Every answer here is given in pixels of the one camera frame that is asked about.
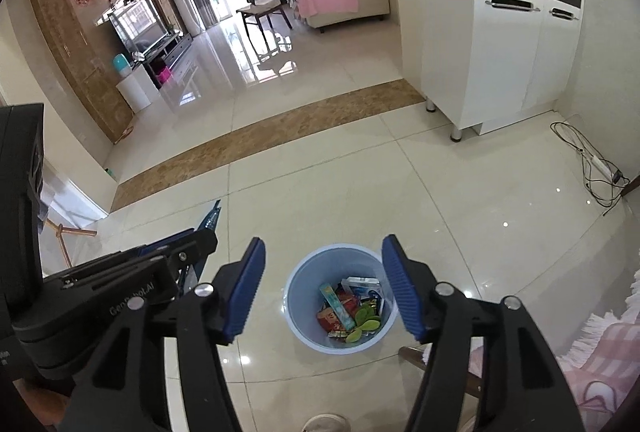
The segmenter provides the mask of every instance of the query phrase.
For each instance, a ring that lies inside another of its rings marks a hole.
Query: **cabinet door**
[[[523,108],[558,99],[569,80],[580,37],[580,9],[545,0],[542,29]]]
[[[522,109],[544,0],[474,0],[468,84],[460,128]]]

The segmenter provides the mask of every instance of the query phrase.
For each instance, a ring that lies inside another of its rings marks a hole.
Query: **trash can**
[[[351,276],[377,278],[385,303],[378,332],[347,344],[329,338],[316,315],[324,303],[320,286],[327,283],[335,287],[343,278]],[[302,343],[325,354],[353,354],[369,349],[382,340],[398,316],[398,305],[386,279],[382,258],[354,244],[332,244],[307,255],[287,280],[283,305],[291,331]]]

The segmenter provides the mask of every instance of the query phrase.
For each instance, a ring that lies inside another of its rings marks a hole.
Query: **cabinet leg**
[[[449,138],[454,142],[454,143],[459,143],[460,140],[462,139],[462,130],[460,130],[457,127],[453,127],[453,130],[451,131],[451,135],[449,136]]]

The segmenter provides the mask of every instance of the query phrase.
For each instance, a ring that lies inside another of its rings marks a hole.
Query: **tiled floor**
[[[296,139],[422,102],[422,94],[406,80],[396,79],[276,114],[186,150],[120,183],[111,211]]]
[[[134,132],[105,167],[118,182],[232,130],[314,101],[401,78],[400,29],[364,19],[324,34],[300,23],[251,38],[236,18],[196,37],[162,97],[134,119]]]
[[[221,348],[242,428],[298,432],[310,416],[336,412],[354,431],[401,431],[420,373],[396,356],[414,342],[400,319],[366,352],[324,356],[288,330],[281,306],[289,272],[320,246],[379,250],[395,233],[410,258],[472,296],[518,294],[564,352],[592,311],[622,307],[640,268],[640,222],[626,203],[602,216],[572,150],[548,128],[559,119],[546,113],[482,137],[465,131],[459,144],[423,104],[361,119],[116,211],[75,261],[191,227],[221,198],[220,247],[204,279],[238,260],[252,236],[267,246],[245,331]],[[173,342],[167,365],[174,430],[186,431]]]

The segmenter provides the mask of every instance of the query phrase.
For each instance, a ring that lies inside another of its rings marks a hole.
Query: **screw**
[[[449,297],[455,293],[454,287],[448,282],[440,282],[436,285],[436,293],[443,297]]]
[[[193,288],[193,291],[196,293],[196,297],[206,298],[213,294],[213,286],[211,284],[198,284]]]
[[[511,296],[504,299],[504,305],[507,306],[507,309],[516,311],[522,307],[522,302],[520,302],[519,298]]]
[[[145,305],[145,300],[142,297],[133,297],[127,301],[127,307],[132,311],[142,309],[143,305]]]

